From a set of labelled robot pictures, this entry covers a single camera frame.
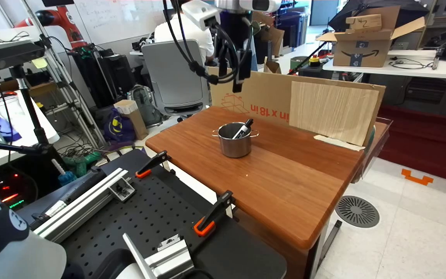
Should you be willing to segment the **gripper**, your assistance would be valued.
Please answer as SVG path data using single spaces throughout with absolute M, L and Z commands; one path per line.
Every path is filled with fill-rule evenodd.
M 251 11 L 221 11 L 221 28 L 229 35 L 235 48 L 238 50 L 238 63 L 235 66 L 235 73 L 233 75 L 232 92 L 240 93 L 242 91 L 243 83 L 251 74 L 252 62 L 252 37 L 251 27 L 244 22 L 247 19 L 252 21 Z M 227 43 L 223 43 L 218 53 L 218 77 L 227 78 L 228 75 L 228 61 L 226 59 L 228 53 Z

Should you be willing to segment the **black marker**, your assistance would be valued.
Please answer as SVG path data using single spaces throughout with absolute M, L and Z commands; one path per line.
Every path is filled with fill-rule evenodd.
M 246 133 L 250 130 L 250 127 L 252 126 L 253 122 L 254 122 L 253 118 L 246 120 L 246 122 L 234 134 L 232 139 L 235 140 L 235 139 L 242 138 L 243 136 L 245 136 Z

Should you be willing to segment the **orange floor marker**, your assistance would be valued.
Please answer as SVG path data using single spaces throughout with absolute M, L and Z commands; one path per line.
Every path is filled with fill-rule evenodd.
M 424 185 L 424 186 L 428 186 L 428 184 L 433 183 L 434 179 L 432 177 L 428 177 L 428 176 L 422 176 L 422 177 L 415 177 L 412 176 L 412 172 L 409 169 L 402 169 L 401 170 L 401 175 L 404 177 L 404 179 L 420 184 L 420 185 Z

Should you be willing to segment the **brown cardboard panel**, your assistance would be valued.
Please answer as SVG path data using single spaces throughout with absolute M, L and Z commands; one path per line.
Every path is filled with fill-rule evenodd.
M 382 92 L 383 96 L 385 92 L 384 86 L 374 84 L 252 71 L 250 78 L 244 81 L 240 93 L 232 92 L 232 83 L 212 84 L 210 86 L 212 105 L 245 114 L 248 118 L 260 118 L 275 124 L 290 126 L 290 99 L 293 81 L 361 89 L 373 86 L 375 90 Z

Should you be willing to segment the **grey office chair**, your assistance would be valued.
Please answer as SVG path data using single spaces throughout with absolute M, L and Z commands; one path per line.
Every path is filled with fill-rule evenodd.
M 160 113 L 182 118 L 211 105 L 208 82 L 189 69 L 175 42 L 145 44 L 141 51 L 153 86 L 152 104 Z

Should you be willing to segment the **person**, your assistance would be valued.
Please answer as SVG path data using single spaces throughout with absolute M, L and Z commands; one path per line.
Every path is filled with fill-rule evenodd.
M 200 55 L 203 62 L 209 62 L 214 60 L 214 45 L 212 34 L 209 29 L 201 30 L 196 24 L 194 24 L 187 16 L 182 12 L 180 13 L 181 23 L 184 29 L 184 35 L 187 40 L 195 40 L 198 43 Z M 178 14 L 174 14 L 170 20 L 173 33 L 177 40 L 182 40 L 181 29 L 178 20 Z M 162 23 L 154 30 L 154 42 L 168 42 L 173 41 L 172 34 L 170 32 L 168 23 Z

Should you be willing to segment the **steel pot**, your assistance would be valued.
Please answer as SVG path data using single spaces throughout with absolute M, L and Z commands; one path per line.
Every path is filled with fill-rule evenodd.
M 250 128 L 242 138 L 232 139 L 243 124 L 243 122 L 229 122 L 212 131 L 212 136 L 218 138 L 220 142 L 221 153 L 226 157 L 241 158 L 251 153 L 251 139 L 259 135 L 257 129 Z

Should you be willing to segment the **grey backpack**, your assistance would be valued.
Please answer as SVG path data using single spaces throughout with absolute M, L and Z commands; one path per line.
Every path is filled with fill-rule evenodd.
M 159 126 L 163 120 L 161 113 L 152 103 L 151 90 L 149 87 L 136 84 L 130 91 L 132 100 L 136 102 L 138 110 L 146 127 Z

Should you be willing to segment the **light wood-grain sheet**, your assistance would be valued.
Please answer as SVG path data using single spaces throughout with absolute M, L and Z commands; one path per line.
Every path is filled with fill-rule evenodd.
M 340 85 L 293 81 L 290 99 L 290 126 L 365 146 L 383 94 Z

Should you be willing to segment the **tall narrow cardboard box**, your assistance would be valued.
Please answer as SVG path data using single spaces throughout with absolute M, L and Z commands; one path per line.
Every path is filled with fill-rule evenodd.
M 143 121 L 137 103 L 134 100 L 121 100 L 115 103 L 113 106 L 122 116 L 129 118 L 129 120 L 132 122 L 137 140 L 143 140 L 148 136 L 149 133 L 147 131 L 147 127 Z

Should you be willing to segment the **whiteboard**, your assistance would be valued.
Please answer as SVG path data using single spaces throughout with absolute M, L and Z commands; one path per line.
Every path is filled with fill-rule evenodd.
M 163 0 L 74 0 L 81 33 L 96 45 L 154 32 L 166 19 Z M 166 0 L 170 9 L 170 0 Z

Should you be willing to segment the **open cardboard box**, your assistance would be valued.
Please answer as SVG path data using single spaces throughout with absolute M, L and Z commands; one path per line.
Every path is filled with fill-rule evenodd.
M 352 33 L 329 32 L 317 41 L 336 43 L 333 51 L 334 66 L 382 67 L 386 61 L 393 40 L 418 30 L 426 25 L 425 17 L 395 27 L 400 6 L 375 8 L 363 11 L 360 16 L 380 14 L 382 29 L 376 32 Z

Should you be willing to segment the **black computer tower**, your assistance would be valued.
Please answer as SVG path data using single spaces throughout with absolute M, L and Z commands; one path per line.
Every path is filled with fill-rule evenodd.
M 96 108 L 102 109 L 125 99 L 135 78 L 126 55 L 95 44 L 72 49 L 72 56 Z

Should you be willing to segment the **black and orange clamp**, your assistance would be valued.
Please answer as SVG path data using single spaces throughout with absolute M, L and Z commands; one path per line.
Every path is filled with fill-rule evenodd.
M 156 154 L 154 157 L 150 158 L 150 160 L 145 163 L 140 170 L 135 172 L 135 177 L 138 179 L 143 179 L 149 176 L 152 173 L 152 169 L 158 165 L 161 165 L 167 161 L 169 161 L 171 157 L 168 155 L 166 150 Z
M 225 191 L 212 205 L 209 211 L 193 226 L 198 237 L 206 237 L 216 229 L 217 222 L 223 217 L 233 217 L 232 204 L 234 197 L 232 191 Z

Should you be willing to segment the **strip of beige tape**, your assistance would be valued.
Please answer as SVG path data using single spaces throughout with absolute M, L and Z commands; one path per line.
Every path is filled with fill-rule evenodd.
M 365 147 L 363 146 L 359 146 L 359 145 L 354 145 L 354 144 L 350 144 L 344 141 L 340 141 L 338 139 L 335 138 L 330 138 L 330 137 L 326 137 L 320 134 L 317 134 L 315 136 L 313 136 L 313 138 L 317 141 L 321 141 L 330 145 L 335 145 L 335 146 L 339 146 L 341 148 L 346 148 L 348 150 L 354 150 L 354 151 L 361 151 L 364 150 Z

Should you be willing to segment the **purple bag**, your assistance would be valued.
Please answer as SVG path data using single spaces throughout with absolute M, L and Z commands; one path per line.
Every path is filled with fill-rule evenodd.
M 104 138 L 107 141 L 127 142 L 134 141 L 136 134 L 131 120 L 115 108 L 111 108 L 110 114 L 104 124 Z

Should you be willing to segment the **small cardboard box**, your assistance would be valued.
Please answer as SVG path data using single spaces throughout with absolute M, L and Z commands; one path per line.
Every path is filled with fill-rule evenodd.
M 346 19 L 348 25 L 345 33 L 366 33 L 376 32 L 382 29 L 382 16 L 380 14 L 370 14 Z

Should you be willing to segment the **clear plastic bin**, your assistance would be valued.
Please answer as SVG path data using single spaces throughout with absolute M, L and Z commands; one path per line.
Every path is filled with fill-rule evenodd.
M 386 118 L 376 118 L 372 136 L 368 141 L 368 144 L 364 150 L 364 160 L 359 166 L 356 175 L 352 179 L 352 183 L 357 183 L 363 179 L 369 172 L 374 159 L 376 159 L 379 153 L 382 151 L 386 141 L 389 138 L 389 128 L 393 120 Z

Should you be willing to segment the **green power drill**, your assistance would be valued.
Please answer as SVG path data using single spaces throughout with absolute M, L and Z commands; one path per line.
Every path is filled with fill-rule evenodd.
M 77 178 L 85 176 L 88 170 L 100 159 L 101 153 L 99 152 L 88 153 L 85 156 L 63 157 L 64 164 Z

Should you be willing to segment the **round floor grille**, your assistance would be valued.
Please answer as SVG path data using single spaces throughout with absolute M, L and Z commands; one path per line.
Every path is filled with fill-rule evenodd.
M 342 196 L 336 205 L 336 213 L 343 221 L 359 228 L 372 228 L 379 223 L 377 208 L 358 196 Z

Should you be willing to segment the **dark red carpet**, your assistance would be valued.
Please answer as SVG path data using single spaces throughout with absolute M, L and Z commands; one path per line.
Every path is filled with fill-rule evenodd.
M 446 179 L 446 116 L 388 105 L 378 116 L 392 121 L 381 159 Z

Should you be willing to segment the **clear plastic cup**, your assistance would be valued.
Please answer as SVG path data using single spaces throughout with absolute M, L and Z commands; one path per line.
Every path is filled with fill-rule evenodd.
M 2 97 L 0 98 L 0 116 L 11 122 L 25 117 L 18 95 L 5 96 L 5 100 Z

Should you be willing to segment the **blue cloth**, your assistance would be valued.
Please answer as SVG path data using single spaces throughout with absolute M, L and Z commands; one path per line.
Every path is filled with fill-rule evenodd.
M 10 123 L 0 116 L 0 133 L 6 142 L 14 142 L 18 141 L 22 138 L 21 134 L 19 134 Z

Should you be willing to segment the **aluminium frame rack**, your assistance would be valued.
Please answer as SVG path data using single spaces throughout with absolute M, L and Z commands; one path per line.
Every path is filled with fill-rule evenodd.
M 27 0 L 20 0 L 20 2 L 22 3 L 23 7 L 25 7 L 30 21 L 33 23 L 33 27 L 37 29 L 39 39 L 45 46 L 45 60 L 48 62 L 46 69 L 51 74 L 57 89 L 60 91 L 65 100 L 62 105 L 57 106 L 52 111 L 56 112 L 58 109 L 69 109 L 76 118 L 76 122 L 81 127 L 92 148 L 101 150 L 106 146 L 107 142 L 94 121 L 88 109 L 87 103 L 80 94 L 80 91 L 76 88 L 75 83 L 64 66 L 63 61 L 59 57 L 58 53 L 53 49 L 51 43 L 52 39 L 49 37 L 44 26 L 39 22 Z

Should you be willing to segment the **long aluminium rail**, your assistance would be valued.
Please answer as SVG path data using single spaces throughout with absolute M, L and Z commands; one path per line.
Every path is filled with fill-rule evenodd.
M 110 201 L 125 203 L 131 198 L 136 192 L 132 182 L 127 170 L 117 168 L 33 232 L 46 240 L 62 242 Z

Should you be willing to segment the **short aluminium bracket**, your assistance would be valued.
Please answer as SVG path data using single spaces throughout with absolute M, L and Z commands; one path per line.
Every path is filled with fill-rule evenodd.
M 195 268 L 188 244 L 179 234 L 160 242 L 149 257 L 141 255 L 128 234 L 124 233 L 122 237 L 134 262 L 116 279 L 176 279 Z

